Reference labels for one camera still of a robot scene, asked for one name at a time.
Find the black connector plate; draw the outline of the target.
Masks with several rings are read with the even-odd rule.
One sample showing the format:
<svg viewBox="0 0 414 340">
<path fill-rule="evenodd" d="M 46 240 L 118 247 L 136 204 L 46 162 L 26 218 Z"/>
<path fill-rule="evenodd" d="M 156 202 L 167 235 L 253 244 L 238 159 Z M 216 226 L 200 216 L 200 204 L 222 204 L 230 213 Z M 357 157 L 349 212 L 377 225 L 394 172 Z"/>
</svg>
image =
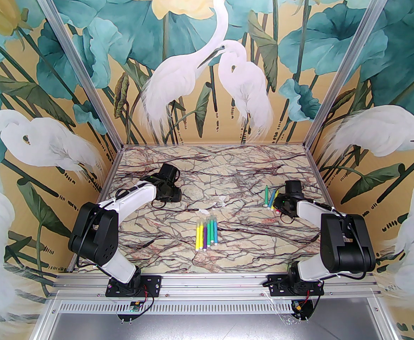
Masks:
<svg viewBox="0 0 414 340">
<path fill-rule="evenodd" d="M 292 300 L 291 315 L 300 321 L 307 321 L 314 312 L 314 306 L 315 304 L 312 300 Z"/>
</svg>

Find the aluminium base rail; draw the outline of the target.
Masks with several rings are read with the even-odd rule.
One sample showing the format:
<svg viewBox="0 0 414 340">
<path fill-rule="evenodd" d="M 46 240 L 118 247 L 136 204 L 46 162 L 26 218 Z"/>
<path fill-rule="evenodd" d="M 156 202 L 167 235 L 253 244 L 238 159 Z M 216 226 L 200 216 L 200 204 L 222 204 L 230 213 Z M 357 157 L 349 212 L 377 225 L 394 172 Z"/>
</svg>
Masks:
<svg viewBox="0 0 414 340">
<path fill-rule="evenodd" d="M 270 290 L 263 287 L 267 273 L 191 273 L 162 274 L 160 300 L 176 299 L 264 299 Z M 67 273 L 57 276 L 49 289 L 50 298 L 104 297 L 109 278 L 102 273 Z M 354 281 L 344 277 L 328 279 L 324 283 L 326 298 L 382 297 L 381 288 L 373 275 Z"/>
</svg>

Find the aluminium frame post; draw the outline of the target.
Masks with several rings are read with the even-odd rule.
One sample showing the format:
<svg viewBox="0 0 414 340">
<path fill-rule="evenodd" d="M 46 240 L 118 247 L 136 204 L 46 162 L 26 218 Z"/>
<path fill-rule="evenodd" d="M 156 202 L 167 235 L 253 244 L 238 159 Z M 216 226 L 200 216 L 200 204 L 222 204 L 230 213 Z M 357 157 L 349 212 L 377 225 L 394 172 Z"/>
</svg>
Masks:
<svg viewBox="0 0 414 340">
<path fill-rule="evenodd" d="M 333 107 L 333 103 L 336 96 L 340 92 L 341 88 L 349 78 L 352 69 L 355 66 L 358 58 L 361 55 L 364 45 L 372 33 L 375 24 L 381 15 L 388 0 L 370 0 L 370 3 L 364 12 L 363 18 L 357 30 L 352 37 L 351 43 L 347 48 L 343 60 L 339 65 L 338 71 L 333 78 L 333 81 L 325 95 L 322 105 L 311 124 L 305 139 L 303 141 L 303 148 L 305 150 L 310 149 L 314 139 L 319 133 L 322 124 L 325 122 L 330 109 Z"/>
<path fill-rule="evenodd" d="M 64 50 L 68 61 L 70 62 L 76 74 L 76 77 L 81 83 L 81 86 L 84 88 L 87 97 L 92 102 L 92 105 L 98 113 L 100 120 L 110 135 L 112 144 L 114 145 L 115 149 L 120 151 L 123 147 L 122 139 L 120 138 L 118 131 L 116 130 L 110 116 L 106 111 L 106 108 L 87 72 L 87 69 L 81 60 L 81 56 L 74 46 L 70 34 L 63 23 L 63 20 L 57 10 L 57 7 L 55 6 L 55 3 L 53 0 L 37 0 L 37 2 L 42 9 L 45 17 L 47 18 L 47 21 L 49 22 L 51 28 L 53 29 L 55 36 L 58 38 L 58 41 L 61 44 L 61 47 Z"/>
</svg>

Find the black bracket plate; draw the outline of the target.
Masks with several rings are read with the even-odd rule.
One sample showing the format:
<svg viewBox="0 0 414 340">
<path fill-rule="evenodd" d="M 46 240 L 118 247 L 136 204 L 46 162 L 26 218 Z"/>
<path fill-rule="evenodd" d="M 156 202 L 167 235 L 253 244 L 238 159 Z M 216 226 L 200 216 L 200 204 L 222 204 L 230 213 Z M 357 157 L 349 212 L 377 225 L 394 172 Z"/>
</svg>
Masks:
<svg viewBox="0 0 414 340">
<path fill-rule="evenodd" d="M 140 313 L 135 312 L 127 312 L 127 313 L 118 313 L 117 317 L 121 321 L 121 324 L 124 323 L 131 323 L 135 319 L 139 318 L 141 316 Z"/>
</svg>

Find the aluminium frame rail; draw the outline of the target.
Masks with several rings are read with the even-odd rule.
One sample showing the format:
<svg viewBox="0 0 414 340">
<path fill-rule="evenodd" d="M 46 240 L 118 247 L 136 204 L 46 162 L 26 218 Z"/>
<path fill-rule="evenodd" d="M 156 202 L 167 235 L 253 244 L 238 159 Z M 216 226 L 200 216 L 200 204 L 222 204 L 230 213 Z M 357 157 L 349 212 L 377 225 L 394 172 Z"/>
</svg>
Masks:
<svg viewBox="0 0 414 340">
<path fill-rule="evenodd" d="M 146 143 L 146 144 L 123 144 L 122 149 L 131 149 L 131 148 L 143 148 L 143 147 L 177 147 L 177 146 L 304 146 L 302 142 L 285 142 L 285 143 L 210 143 L 210 142 L 200 142 L 200 143 Z"/>
<path fill-rule="evenodd" d="M 401 340 L 383 298 L 373 296 L 368 297 L 367 301 L 382 340 Z"/>
<path fill-rule="evenodd" d="M 49 299 L 40 313 L 29 340 L 49 340 L 58 317 L 61 300 Z"/>
<path fill-rule="evenodd" d="M 331 208 L 335 207 L 333 200 L 326 188 L 326 185 L 322 179 L 322 176 L 320 175 L 319 169 L 317 168 L 317 165 L 315 163 L 315 160 L 310 153 L 310 150 L 306 147 L 302 146 L 304 150 L 304 154 L 307 157 L 308 163 L 311 167 L 311 170 L 313 171 L 314 177 L 316 178 L 316 182 L 319 186 L 319 189 L 322 193 L 323 199 L 325 199 L 326 204 Z M 313 201 L 312 203 L 308 200 L 302 202 L 301 204 L 297 205 L 297 211 L 299 214 L 301 214 L 301 218 L 304 220 L 307 220 L 314 226 L 320 228 L 321 227 L 321 216 L 325 213 L 330 213 L 330 210 L 326 210 L 323 207 L 319 206 L 320 202 L 318 200 Z"/>
<path fill-rule="evenodd" d="M 109 194 L 112 182 L 114 180 L 115 173 L 117 172 L 119 164 L 121 163 L 121 159 L 123 157 L 123 153 L 125 152 L 125 148 L 126 146 L 123 145 L 123 147 L 121 147 L 121 149 L 119 149 L 118 153 L 116 154 L 116 157 L 112 163 L 112 166 L 110 167 L 110 170 L 106 176 L 105 183 L 102 186 L 102 190 L 98 198 L 96 199 L 96 202 L 100 202 L 108 198 L 108 194 Z M 77 254 L 73 254 L 73 257 L 68 265 L 66 273 L 72 273 L 74 271 L 74 268 L 76 267 L 76 258 L 77 258 Z"/>
</svg>

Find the grey metal panel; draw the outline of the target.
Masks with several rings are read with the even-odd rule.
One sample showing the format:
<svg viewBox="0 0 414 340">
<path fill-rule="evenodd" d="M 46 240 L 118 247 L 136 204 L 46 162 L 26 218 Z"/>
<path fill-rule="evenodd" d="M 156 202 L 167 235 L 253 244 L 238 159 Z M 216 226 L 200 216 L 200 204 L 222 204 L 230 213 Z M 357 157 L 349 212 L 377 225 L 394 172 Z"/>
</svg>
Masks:
<svg viewBox="0 0 414 340">
<path fill-rule="evenodd" d="M 287 324 L 277 315 L 145 315 L 123 322 L 115 315 L 60 314 L 52 329 L 30 340 L 398 340 L 372 321 Z"/>
</svg>

